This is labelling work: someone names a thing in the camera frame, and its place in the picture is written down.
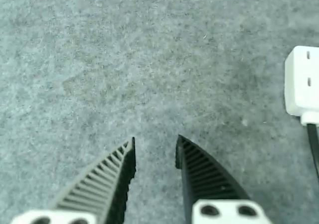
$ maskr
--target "white power adapter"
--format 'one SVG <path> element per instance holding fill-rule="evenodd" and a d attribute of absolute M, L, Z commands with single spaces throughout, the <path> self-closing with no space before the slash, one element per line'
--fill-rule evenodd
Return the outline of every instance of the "white power adapter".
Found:
<path fill-rule="evenodd" d="M 285 61 L 287 113 L 300 116 L 307 126 L 310 147 L 319 178 L 319 47 L 296 46 Z"/>

